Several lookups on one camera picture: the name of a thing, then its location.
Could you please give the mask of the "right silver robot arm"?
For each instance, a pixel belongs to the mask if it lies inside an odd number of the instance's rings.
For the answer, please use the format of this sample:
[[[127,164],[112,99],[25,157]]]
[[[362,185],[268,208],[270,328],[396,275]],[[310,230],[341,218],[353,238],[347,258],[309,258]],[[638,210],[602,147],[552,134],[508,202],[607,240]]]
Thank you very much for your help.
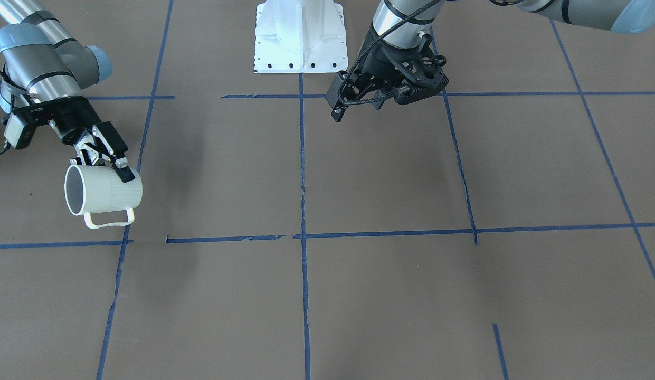
[[[127,145],[83,93],[110,77],[106,52],[79,43],[38,1],[0,1],[0,17],[2,151],[28,147],[37,128],[49,126],[76,149],[74,165],[110,166],[123,183],[135,180]]]

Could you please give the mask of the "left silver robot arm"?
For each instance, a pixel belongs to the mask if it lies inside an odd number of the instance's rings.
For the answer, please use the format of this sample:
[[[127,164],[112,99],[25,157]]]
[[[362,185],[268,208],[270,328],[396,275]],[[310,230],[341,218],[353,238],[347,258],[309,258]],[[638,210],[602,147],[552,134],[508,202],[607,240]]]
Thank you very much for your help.
[[[325,98],[346,110],[447,93],[569,93],[576,77],[559,31],[632,39],[655,26],[655,1],[380,1],[358,53]]]

